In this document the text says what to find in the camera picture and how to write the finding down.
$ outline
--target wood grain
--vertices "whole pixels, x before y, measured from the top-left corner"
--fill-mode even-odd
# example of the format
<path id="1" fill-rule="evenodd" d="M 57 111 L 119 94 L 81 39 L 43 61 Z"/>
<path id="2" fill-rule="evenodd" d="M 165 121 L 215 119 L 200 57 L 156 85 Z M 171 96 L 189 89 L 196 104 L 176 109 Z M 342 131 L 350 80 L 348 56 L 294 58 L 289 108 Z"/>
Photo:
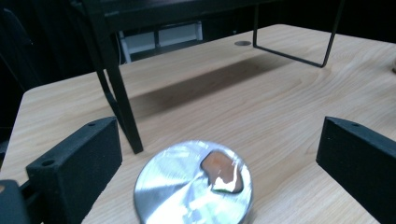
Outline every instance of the wood grain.
<path id="1" fill-rule="evenodd" d="M 287 25 L 260 29 L 259 44 L 320 62 L 329 34 Z M 255 223 L 376 223 L 315 162 L 325 116 L 361 123 L 396 140 L 396 46 L 338 35 L 319 69 L 238 47 L 235 35 L 126 64 L 121 72 L 145 151 L 120 132 L 123 163 L 84 223 L 137 223 L 133 191 L 146 162 L 175 143 L 220 143 L 246 162 Z M 80 126 L 112 116 L 96 74 L 28 91 L 8 146 L 2 179 Z"/>

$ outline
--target brown object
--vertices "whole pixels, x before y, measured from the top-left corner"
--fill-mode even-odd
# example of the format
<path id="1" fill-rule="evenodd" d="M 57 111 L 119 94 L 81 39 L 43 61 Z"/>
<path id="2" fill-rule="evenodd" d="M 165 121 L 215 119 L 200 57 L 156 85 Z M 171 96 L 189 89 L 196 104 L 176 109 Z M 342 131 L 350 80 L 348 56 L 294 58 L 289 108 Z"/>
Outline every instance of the brown object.
<path id="1" fill-rule="evenodd" d="M 243 189 L 242 176 L 236 163 L 219 151 L 212 151 L 201 162 L 209 175 L 209 184 L 214 191 L 238 193 Z"/>

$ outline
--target wooden tabletop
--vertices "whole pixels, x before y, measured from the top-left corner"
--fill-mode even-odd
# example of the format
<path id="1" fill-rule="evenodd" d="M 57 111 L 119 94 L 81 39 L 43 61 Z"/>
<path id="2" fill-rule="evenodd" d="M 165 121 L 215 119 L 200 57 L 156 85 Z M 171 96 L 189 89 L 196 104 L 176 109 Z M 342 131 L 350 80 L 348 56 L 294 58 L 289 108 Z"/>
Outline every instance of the wooden tabletop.
<path id="1" fill-rule="evenodd" d="M 275 25 L 260 29 L 259 44 L 320 62 L 329 36 Z M 121 66 L 145 151 L 134 155 L 120 130 L 122 166 L 84 223 L 137 223 L 139 172 L 162 149 L 191 139 L 222 144 L 244 159 L 255 223 L 376 223 L 315 158 L 325 116 L 396 140 L 396 45 L 338 35 L 320 69 L 234 44 L 251 37 Z M 82 125 L 112 115 L 96 74 L 26 92 L 0 178 L 22 184 L 27 164 Z"/>

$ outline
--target table hole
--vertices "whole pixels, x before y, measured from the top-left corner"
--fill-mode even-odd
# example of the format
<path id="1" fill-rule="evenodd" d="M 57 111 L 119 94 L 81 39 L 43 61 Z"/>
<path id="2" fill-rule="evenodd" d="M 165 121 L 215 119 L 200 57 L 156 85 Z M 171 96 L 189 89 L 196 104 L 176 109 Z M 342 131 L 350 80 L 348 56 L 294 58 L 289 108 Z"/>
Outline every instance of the table hole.
<path id="1" fill-rule="evenodd" d="M 55 160 L 48 160 L 48 161 L 43 161 L 43 163 L 41 163 L 41 165 L 49 166 L 49 165 L 52 165 L 53 163 L 55 163 Z"/>
<path id="2" fill-rule="evenodd" d="M 240 40 L 240 41 L 236 41 L 234 44 L 236 46 L 249 46 L 251 45 L 251 42 L 246 40 Z"/>

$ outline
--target metallic disc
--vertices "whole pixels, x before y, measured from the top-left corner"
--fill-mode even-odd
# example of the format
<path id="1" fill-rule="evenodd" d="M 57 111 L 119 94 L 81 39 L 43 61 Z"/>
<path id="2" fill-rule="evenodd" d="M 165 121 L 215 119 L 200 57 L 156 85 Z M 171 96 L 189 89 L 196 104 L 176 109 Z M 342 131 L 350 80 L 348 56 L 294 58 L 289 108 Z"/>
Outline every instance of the metallic disc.
<path id="1" fill-rule="evenodd" d="M 239 167 L 240 193 L 212 191 L 202 160 L 223 152 Z M 252 182 L 244 162 L 222 145 L 188 141 L 171 146 L 144 167 L 134 188 L 134 205 L 142 223 L 240 223 L 252 203 Z"/>

